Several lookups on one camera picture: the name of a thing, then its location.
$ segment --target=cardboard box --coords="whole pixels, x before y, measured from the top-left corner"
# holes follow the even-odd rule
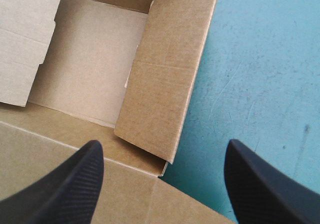
[[[105,174],[92,223],[232,223],[158,178],[176,154],[217,0],[151,1],[61,0],[30,103],[0,104],[0,199],[95,139]]]

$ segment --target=cardboard flap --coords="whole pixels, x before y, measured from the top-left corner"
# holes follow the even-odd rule
[[[217,0],[156,0],[114,133],[172,163]]]
[[[0,103],[1,144],[18,142],[19,152],[25,153],[27,145],[35,139],[47,140],[62,146],[78,149],[90,140],[99,140],[104,157],[132,167],[135,170],[161,176],[166,162],[114,135],[113,129],[81,120],[62,112],[28,103],[25,108]]]
[[[0,102],[25,106],[60,0],[0,0]]]

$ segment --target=floor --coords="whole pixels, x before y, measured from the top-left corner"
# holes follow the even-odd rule
[[[239,139],[320,193],[320,0],[219,0],[163,180],[235,220],[223,166]]]

